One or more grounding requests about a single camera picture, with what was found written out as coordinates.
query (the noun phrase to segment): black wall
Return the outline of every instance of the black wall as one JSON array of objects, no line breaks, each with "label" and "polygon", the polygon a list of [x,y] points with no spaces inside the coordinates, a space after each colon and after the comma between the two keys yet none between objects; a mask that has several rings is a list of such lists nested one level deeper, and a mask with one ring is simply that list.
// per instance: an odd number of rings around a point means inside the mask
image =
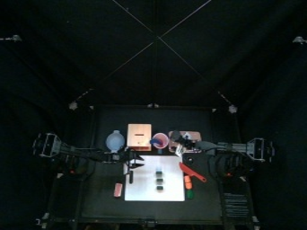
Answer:
[{"label": "black wall", "polygon": [[66,105],[39,68],[25,65],[6,46],[0,54],[0,229],[25,229],[45,211],[50,176],[30,147],[39,132],[64,133]]},{"label": "black wall", "polygon": [[273,141],[272,164],[258,164],[252,178],[254,211],[265,229],[305,229],[307,221],[307,46],[292,52],[241,107],[244,141]]}]

